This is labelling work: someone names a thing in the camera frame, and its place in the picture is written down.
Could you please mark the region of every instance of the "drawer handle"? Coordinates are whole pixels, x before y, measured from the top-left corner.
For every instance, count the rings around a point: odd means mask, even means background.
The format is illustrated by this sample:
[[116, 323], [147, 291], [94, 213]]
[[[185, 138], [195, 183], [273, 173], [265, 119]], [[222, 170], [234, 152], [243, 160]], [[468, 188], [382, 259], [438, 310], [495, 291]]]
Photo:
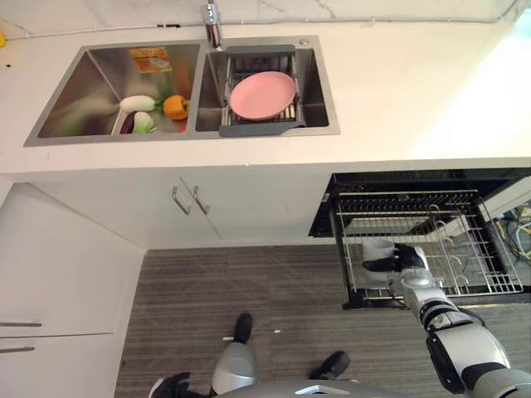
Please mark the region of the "drawer handle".
[[0, 322], [0, 328], [39, 328], [39, 322]]
[[12, 352], [28, 352], [35, 351], [34, 347], [19, 347], [19, 348], [3, 348], [0, 349], [0, 354], [10, 354]]

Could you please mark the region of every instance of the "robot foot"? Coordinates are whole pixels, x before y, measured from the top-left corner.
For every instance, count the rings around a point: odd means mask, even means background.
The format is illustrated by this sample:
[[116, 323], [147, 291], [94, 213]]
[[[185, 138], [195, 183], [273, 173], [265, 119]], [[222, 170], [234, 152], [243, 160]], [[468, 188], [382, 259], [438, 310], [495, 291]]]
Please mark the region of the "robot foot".
[[247, 344], [249, 337], [251, 337], [251, 330], [252, 316], [249, 313], [240, 314], [234, 327], [234, 341]]
[[345, 351], [336, 351], [317, 369], [309, 374], [310, 380], [334, 380], [337, 379], [348, 367], [350, 359]]

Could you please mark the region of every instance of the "yellow bell pepper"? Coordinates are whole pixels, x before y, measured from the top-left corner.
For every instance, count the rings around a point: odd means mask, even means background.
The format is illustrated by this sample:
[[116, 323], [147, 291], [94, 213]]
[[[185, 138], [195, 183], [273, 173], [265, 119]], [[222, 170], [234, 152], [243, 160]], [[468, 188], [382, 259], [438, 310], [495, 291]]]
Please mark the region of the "yellow bell pepper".
[[188, 101], [182, 95], [172, 95], [164, 101], [164, 114], [171, 120], [184, 120], [188, 117]]

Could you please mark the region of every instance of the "dishwasher rack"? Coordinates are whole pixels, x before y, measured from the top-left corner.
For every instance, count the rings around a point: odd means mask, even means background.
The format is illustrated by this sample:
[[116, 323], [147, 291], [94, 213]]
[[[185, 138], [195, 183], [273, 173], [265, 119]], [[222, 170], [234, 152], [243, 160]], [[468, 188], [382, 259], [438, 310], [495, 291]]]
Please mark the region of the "dishwasher rack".
[[449, 297], [524, 291], [476, 190], [340, 192], [334, 203], [329, 215], [349, 298], [345, 308], [403, 306], [391, 284], [365, 276], [361, 244], [375, 238], [420, 246]]

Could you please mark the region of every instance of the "cabinet handle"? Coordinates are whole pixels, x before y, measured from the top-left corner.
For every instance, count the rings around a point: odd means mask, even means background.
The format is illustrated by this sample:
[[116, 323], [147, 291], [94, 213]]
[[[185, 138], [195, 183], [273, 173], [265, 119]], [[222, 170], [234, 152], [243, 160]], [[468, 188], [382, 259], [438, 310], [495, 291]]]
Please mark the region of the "cabinet handle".
[[179, 208], [183, 211], [184, 214], [186, 214], [187, 216], [190, 215], [190, 211], [192, 211], [192, 207], [191, 206], [184, 206], [177, 198], [177, 187], [173, 187], [173, 192], [172, 192], [172, 198], [173, 198], [173, 201], [175, 203], [177, 203], [177, 206], [179, 206]]
[[201, 201], [199, 200], [199, 187], [197, 185], [193, 188], [193, 199], [196, 201], [202, 213], [206, 216], [208, 212], [210, 211], [210, 206], [203, 205]]
[[9, 354], [11, 352], [27, 352], [35, 351], [34, 347], [19, 347], [19, 348], [3, 348], [0, 349], [0, 354]]
[[0, 328], [39, 328], [39, 322], [0, 322]]

